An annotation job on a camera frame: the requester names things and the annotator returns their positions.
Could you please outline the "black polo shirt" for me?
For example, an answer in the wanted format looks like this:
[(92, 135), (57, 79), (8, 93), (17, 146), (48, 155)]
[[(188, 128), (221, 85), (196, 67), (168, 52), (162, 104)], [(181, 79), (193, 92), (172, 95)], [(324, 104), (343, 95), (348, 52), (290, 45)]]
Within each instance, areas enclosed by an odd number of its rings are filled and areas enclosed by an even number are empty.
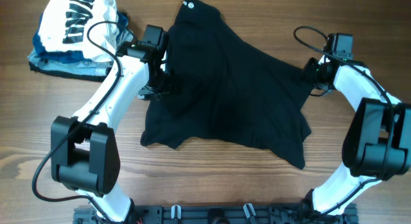
[(200, 0), (183, 1), (168, 33), (167, 66), (179, 90), (151, 100), (141, 145), (218, 139), (270, 150), (304, 168), (311, 130), (301, 109), (312, 86), (301, 69), (242, 41), (217, 8)]

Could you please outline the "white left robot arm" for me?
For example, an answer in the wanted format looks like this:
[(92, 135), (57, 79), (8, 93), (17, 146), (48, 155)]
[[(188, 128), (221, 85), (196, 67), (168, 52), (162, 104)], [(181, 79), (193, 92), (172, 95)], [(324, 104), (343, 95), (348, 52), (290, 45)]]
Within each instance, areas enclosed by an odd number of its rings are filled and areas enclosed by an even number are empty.
[(172, 90), (166, 70), (166, 41), (125, 42), (109, 75), (72, 117), (51, 125), (51, 176), (87, 199), (98, 223), (134, 223), (136, 209), (118, 184), (120, 158), (115, 133), (142, 89), (162, 95)]

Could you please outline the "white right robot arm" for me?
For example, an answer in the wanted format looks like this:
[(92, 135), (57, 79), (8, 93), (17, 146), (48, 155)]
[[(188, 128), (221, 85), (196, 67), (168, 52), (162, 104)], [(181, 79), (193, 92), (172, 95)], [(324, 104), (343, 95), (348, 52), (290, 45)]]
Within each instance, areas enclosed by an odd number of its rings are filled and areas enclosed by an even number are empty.
[(367, 189), (410, 169), (410, 105), (391, 96), (361, 62), (311, 58), (304, 76), (341, 92), (355, 111), (342, 163), (296, 212), (300, 220), (324, 221), (341, 216)]

